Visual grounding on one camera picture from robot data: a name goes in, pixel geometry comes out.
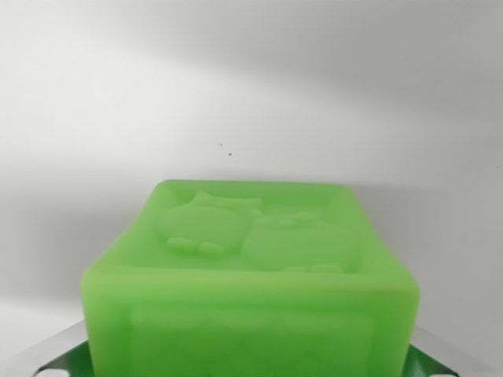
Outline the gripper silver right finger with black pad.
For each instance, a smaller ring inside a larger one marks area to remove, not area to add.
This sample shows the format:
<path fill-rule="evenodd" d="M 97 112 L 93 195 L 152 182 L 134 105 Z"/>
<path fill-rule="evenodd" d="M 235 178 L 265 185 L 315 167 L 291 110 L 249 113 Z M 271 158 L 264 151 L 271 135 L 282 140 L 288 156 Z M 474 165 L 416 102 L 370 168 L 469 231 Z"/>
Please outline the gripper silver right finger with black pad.
<path fill-rule="evenodd" d="M 415 328 L 406 357 L 406 376 L 502 376 L 437 335 Z"/>

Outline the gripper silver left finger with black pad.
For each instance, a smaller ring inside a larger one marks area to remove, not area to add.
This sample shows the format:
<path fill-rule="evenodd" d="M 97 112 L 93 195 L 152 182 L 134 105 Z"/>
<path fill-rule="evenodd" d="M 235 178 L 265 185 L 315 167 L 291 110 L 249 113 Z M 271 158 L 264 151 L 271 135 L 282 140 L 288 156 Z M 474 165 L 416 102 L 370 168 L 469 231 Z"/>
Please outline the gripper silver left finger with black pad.
<path fill-rule="evenodd" d="M 1 376 L 91 376 L 85 324 L 80 321 L 1 363 Z"/>

